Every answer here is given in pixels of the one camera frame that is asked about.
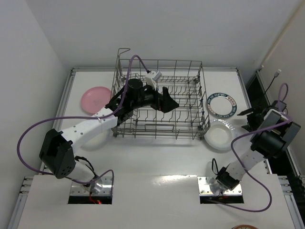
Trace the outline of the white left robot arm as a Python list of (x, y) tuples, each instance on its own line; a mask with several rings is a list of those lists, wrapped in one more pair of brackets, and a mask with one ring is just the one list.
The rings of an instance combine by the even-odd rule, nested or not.
[(48, 131), (42, 144), (40, 159), (57, 179), (68, 178), (87, 185), (97, 178), (97, 174), (90, 163), (81, 159), (76, 152), (97, 135), (131, 118), (135, 109), (146, 106), (165, 114), (178, 108), (179, 104), (171, 98), (167, 87), (163, 87), (159, 93), (152, 86), (143, 85), (139, 79), (130, 79), (92, 117), (64, 130)]

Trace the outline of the white plate under left arm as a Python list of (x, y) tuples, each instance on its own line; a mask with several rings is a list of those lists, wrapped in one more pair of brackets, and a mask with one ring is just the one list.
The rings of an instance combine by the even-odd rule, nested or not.
[(96, 137), (92, 138), (85, 144), (81, 146), (81, 149), (86, 151), (95, 151), (102, 148), (105, 144), (107, 144), (110, 136), (110, 131), (105, 131)]

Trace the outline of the white deep plate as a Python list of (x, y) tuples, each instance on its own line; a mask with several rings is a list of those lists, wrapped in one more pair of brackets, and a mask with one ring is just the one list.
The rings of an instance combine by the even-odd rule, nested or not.
[(231, 130), (222, 125), (211, 125), (204, 138), (208, 145), (220, 151), (227, 151), (230, 148), (230, 143), (233, 139)]

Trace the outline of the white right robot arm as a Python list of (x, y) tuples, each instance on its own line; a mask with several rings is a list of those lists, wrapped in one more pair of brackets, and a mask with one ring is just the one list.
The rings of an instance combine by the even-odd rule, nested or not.
[(251, 146), (238, 160), (222, 167), (216, 177), (210, 179), (210, 188), (214, 193), (233, 190), (242, 181), (246, 171), (286, 151), (301, 126), (283, 113), (285, 109), (284, 101), (275, 100), (266, 108), (257, 106), (239, 114), (247, 116), (247, 125), (242, 128), (249, 133), (254, 132), (250, 139)]

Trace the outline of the white plate with green rim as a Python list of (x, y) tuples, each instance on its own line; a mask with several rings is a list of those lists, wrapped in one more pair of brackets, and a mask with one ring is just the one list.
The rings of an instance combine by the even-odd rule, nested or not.
[(212, 115), (222, 119), (234, 116), (237, 111), (236, 101), (225, 93), (213, 93), (209, 95), (206, 106)]

